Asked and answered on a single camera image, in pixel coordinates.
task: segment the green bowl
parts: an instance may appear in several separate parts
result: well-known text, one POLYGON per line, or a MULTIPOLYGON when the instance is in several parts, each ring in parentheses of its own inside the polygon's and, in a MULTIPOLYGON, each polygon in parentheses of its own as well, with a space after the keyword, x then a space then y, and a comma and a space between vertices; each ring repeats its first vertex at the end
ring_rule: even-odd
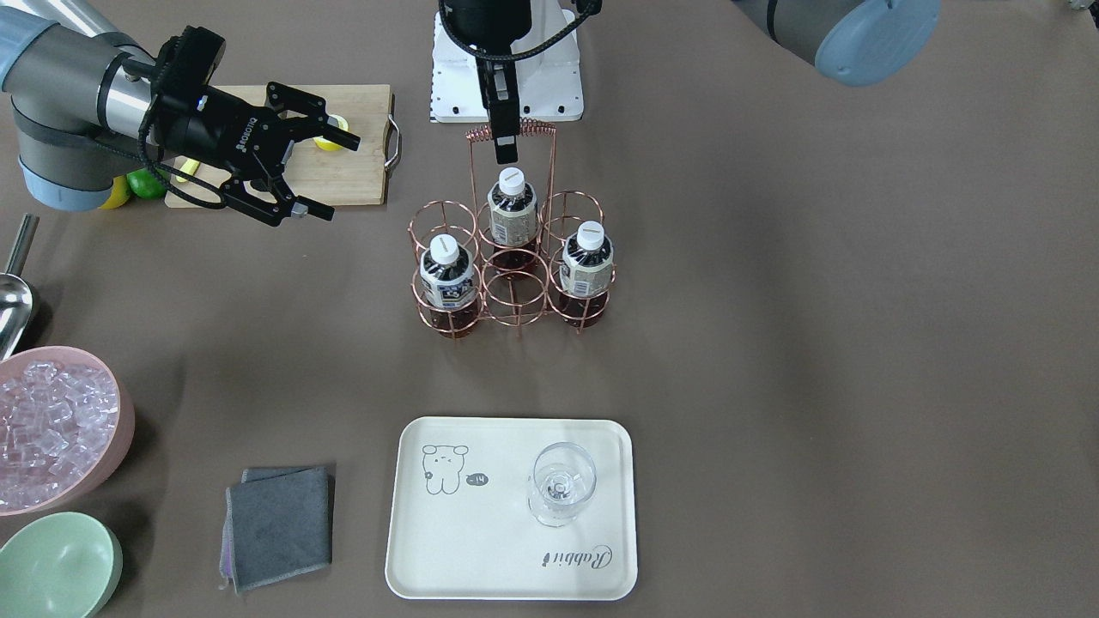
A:
POLYGON ((86 618, 111 598, 122 573, 114 534, 82 512, 32 521, 0 548, 4 616, 86 618))

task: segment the lime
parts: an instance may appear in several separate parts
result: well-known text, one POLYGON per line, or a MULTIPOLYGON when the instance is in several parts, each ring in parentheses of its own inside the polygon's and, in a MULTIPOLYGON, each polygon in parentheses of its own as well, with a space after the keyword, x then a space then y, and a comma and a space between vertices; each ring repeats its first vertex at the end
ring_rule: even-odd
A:
MULTIPOLYGON (((157 174, 167 181, 167 176, 163 172, 157 172, 157 174)), ((130 185, 130 190, 135 196, 144 199, 160 199, 168 192, 168 189, 164 188, 164 185, 158 183, 153 174, 144 167, 126 174, 126 184, 130 185)))

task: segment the wooden cutting board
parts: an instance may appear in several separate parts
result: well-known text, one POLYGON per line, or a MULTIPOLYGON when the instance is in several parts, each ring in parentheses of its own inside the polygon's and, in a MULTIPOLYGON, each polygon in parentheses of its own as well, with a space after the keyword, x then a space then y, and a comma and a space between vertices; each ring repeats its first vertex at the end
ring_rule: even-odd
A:
MULTIPOLYGON (((312 140, 299 142, 293 147, 293 155, 284 175, 293 192, 332 207, 385 203, 386 148, 389 113, 392 109, 392 90, 389 85, 295 88, 323 97, 325 110, 344 117, 349 125, 348 130, 363 141, 354 152, 345 148, 322 151, 312 140)), ((264 86, 218 86, 218 89, 252 104, 264 104, 264 86)), ((174 167, 179 168, 184 161, 179 157, 174 167)), ((229 178, 229 173, 203 164, 196 176, 213 185, 221 185, 229 178)), ((209 191, 193 184, 179 183, 175 178, 171 184, 201 199, 211 199, 209 191)), ((271 199, 269 195, 260 197, 271 199)), ((170 192, 165 196, 164 203, 171 208, 197 208, 170 192)))

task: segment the metal scoop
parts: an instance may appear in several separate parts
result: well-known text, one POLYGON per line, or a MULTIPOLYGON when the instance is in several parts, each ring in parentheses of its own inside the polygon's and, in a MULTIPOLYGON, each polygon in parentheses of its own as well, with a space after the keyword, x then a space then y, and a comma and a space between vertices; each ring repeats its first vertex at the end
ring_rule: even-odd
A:
POLYGON ((23 216, 19 236, 11 247, 11 255, 8 256, 8 267, 4 273, 0 273, 0 361, 11 356, 37 309, 34 291, 20 278, 23 274, 23 264, 26 263, 26 254, 31 251, 31 240, 34 239, 34 231, 37 228, 36 216, 23 216))

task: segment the pink bowl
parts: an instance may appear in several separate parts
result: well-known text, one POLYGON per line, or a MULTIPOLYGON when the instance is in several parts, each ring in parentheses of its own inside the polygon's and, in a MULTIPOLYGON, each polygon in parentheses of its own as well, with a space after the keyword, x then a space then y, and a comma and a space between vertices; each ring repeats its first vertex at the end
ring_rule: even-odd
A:
POLYGON ((107 446, 104 446, 102 453, 100 453, 99 460, 91 466, 91 470, 80 477, 79 481, 74 483, 67 489, 62 490, 62 493, 57 494, 53 498, 38 503, 34 506, 11 510, 3 510, 4 507, 0 507, 0 517, 53 508, 95 489, 103 483, 103 481, 107 481, 107 477, 114 473, 115 468, 119 467, 119 464, 122 463, 122 459, 126 456, 126 452, 130 450, 130 443, 133 441, 134 437, 133 400, 130 399, 130 394, 126 391, 125 387, 122 386, 122 383, 119 382, 118 376, 115 376, 114 373, 111 372, 110 367, 108 367, 102 361, 84 350, 68 347, 65 345, 35 347, 27 350, 26 352, 20 352, 7 361, 0 362, 0 384, 21 375, 26 365, 34 361, 54 361, 64 365, 87 365, 89 367, 107 372, 111 382, 113 382, 119 389, 119 421, 114 427, 114 432, 111 434, 107 446))

